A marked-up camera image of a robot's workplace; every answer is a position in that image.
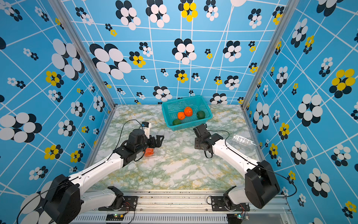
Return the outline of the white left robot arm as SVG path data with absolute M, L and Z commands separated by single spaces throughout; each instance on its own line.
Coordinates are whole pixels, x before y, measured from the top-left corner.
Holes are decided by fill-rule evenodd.
M 137 155 L 145 153 L 148 148 L 161 147 L 164 136 L 151 136 L 150 129 L 151 123 L 143 122 L 109 156 L 76 174 L 56 177 L 45 191 L 43 206 L 51 220 L 57 224 L 69 224 L 79 214 L 92 209 L 106 207 L 119 210 L 124 207 L 124 194 L 114 186 L 92 193 L 87 193 L 87 190 L 107 175 L 135 161 Z

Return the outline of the orange fruit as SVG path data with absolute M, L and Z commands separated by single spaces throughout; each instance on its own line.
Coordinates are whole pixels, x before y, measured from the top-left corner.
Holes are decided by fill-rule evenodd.
M 184 119 L 186 118 L 186 115 L 185 115 L 184 112 L 178 112 L 177 118 L 178 118 L 179 120 L 184 120 Z
M 191 107 L 186 107 L 184 109 L 184 113 L 185 113 L 186 117 L 191 117 L 193 115 L 193 110 Z
M 150 157 L 150 156 L 153 156 L 153 155 L 154 155 L 154 149 L 153 148 L 146 149 L 146 151 L 145 151 L 145 156 L 146 157 Z

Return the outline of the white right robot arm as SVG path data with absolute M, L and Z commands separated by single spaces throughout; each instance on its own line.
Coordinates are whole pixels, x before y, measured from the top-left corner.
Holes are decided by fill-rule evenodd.
M 245 187 L 234 186 L 224 193 L 223 200 L 228 210 L 234 211 L 242 203 L 251 203 L 261 209 L 279 193 L 276 175 L 267 161 L 257 161 L 239 152 L 221 135 L 211 134 L 205 124 L 193 131 L 196 135 L 195 149 L 222 158 L 245 178 Z

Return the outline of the green fruit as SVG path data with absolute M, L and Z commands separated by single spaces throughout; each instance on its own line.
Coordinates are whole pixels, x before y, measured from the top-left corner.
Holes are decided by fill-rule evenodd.
M 181 124 L 181 120 L 179 120 L 179 119 L 175 119 L 175 120 L 172 122 L 172 125 L 173 125 L 173 126 L 180 125 L 180 124 Z
M 197 119 L 205 119 L 206 118 L 206 114 L 204 111 L 198 111 L 196 115 L 197 115 Z

